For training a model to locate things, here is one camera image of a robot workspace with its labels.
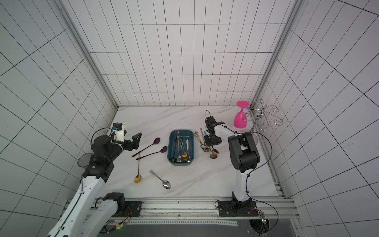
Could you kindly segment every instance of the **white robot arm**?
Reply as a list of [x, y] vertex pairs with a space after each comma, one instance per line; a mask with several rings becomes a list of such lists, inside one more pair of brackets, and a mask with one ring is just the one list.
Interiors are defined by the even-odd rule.
[[124, 140], [125, 125], [114, 123], [112, 136], [102, 135], [94, 140], [89, 165], [68, 208], [47, 237], [95, 237], [112, 216], [125, 216], [128, 209], [123, 193], [108, 193], [95, 214], [84, 223], [93, 200], [107, 182], [113, 161], [124, 151], [137, 149], [141, 133]]

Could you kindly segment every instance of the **purple spoon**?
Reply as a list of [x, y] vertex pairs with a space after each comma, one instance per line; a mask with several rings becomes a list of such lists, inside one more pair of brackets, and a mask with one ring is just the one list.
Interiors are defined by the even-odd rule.
[[[159, 137], [157, 137], [157, 138], [154, 140], [153, 144], [151, 144], [150, 146], [152, 146], [152, 145], [156, 145], [156, 144], [158, 144], [160, 141], [161, 141], [161, 139], [160, 139]], [[142, 150], [140, 150], [139, 152], [137, 152], [136, 154], [132, 155], [132, 157], [135, 157], [136, 155], [138, 155], [139, 153], [141, 153], [141, 151], [143, 151], [143, 150], [144, 150], [144, 149], [142, 149]]]
[[[149, 154], [149, 155], [152, 155], [152, 154], [155, 154], [155, 153], [158, 153], [158, 152], [160, 152], [160, 153], [165, 153], [166, 151], [167, 151], [167, 146], [164, 146], [164, 147], [161, 148], [160, 151], [157, 151], [157, 152], [151, 153], [151, 154]], [[146, 156], [148, 156], [148, 155], [144, 155], [144, 156], [142, 156], [142, 157], [139, 157], [139, 158], [137, 158], [136, 160], [140, 160], [140, 159], [142, 159], [142, 158], [144, 158], [144, 157], [146, 157]]]

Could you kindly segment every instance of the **teal tray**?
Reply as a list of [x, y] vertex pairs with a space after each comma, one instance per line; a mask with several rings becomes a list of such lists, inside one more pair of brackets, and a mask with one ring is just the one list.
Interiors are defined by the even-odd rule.
[[[176, 140], [176, 136], [182, 136], [183, 137], [183, 146], [184, 151], [187, 151], [187, 144], [186, 140], [188, 139], [188, 151], [189, 156], [191, 157], [190, 162], [182, 162], [182, 163], [176, 163], [172, 162], [172, 157], [178, 157], [178, 141]], [[168, 152], [167, 152], [167, 159], [168, 161], [173, 165], [190, 165], [195, 158], [195, 147], [194, 147], [194, 137], [193, 132], [188, 129], [177, 129], [170, 133], [169, 143], [168, 143]]]

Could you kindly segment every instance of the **white wall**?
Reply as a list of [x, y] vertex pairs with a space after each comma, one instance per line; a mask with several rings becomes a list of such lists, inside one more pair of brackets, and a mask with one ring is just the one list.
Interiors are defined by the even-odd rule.
[[379, 1], [305, 1], [260, 97], [308, 237], [377, 236]]
[[294, 0], [63, 0], [119, 105], [251, 100]]
[[115, 109], [50, 0], [0, 1], [0, 236], [46, 236]]

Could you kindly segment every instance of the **marble table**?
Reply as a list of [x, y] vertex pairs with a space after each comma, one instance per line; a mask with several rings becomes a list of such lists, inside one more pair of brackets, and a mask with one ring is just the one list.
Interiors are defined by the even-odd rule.
[[[190, 129], [200, 134], [201, 127], [205, 130], [206, 110], [210, 111], [217, 122], [223, 121], [232, 130], [238, 130], [233, 126], [234, 116], [240, 110], [237, 106], [120, 107], [114, 122], [126, 124], [126, 139], [142, 133], [138, 150], [152, 144], [157, 137], [161, 139], [159, 144], [152, 145], [141, 153], [146, 155], [167, 146], [169, 135], [175, 129]], [[200, 148], [200, 143], [197, 140], [195, 142], [194, 160], [188, 166], [172, 165], [167, 160], [167, 152], [141, 159], [139, 173], [142, 180], [139, 183], [134, 183], [138, 167], [138, 161], [135, 159], [137, 156], [132, 158], [132, 154], [137, 151], [124, 151], [114, 161], [112, 174], [99, 196], [108, 192], [123, 192], [127, 198], [230, 197], [237, 171], [230, 161], [228, 142], [222, 141], [220, 145], [215, 146], [220, 152], [216, 159], [211, 159], [210, 152], [205, 153]], [[261, 157], [259, 166], [266, 160], [259, 143], [257, 148]], [[162, 182], [149, 173], [150, 169], [163, 180], [168, 180], [171, 189], [165, 189]], [[247, 185], [251, 196], [277, 196], [267, 165], [254, 171]]]

